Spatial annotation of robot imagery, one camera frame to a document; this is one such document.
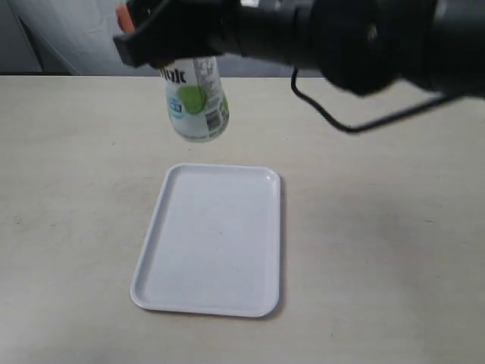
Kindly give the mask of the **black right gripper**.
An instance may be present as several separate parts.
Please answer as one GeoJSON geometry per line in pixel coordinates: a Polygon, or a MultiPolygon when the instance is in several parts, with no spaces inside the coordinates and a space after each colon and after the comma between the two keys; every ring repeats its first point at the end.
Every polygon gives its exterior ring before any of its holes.
{"type": "Polygon", "coordinates": [[[239,1],[126,1],[113,36],[123,64],[161,68],[173,61],[234,53],[239,1]]]}

